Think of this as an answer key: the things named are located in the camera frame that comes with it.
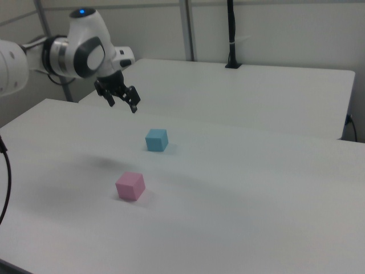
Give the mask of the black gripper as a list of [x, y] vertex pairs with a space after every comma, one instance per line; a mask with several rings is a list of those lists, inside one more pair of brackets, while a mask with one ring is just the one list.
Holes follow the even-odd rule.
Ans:
[[97, 77], [94, 85], [97, 94], [103, 97], [110, 107], [115, 104], [112, 96], [118, 96], [129, 105], [133, 114], [137, 111], [140, 96], [134, 86], [127, 87], [124, 84], [124, 77], [120, 70], [109, 76]]

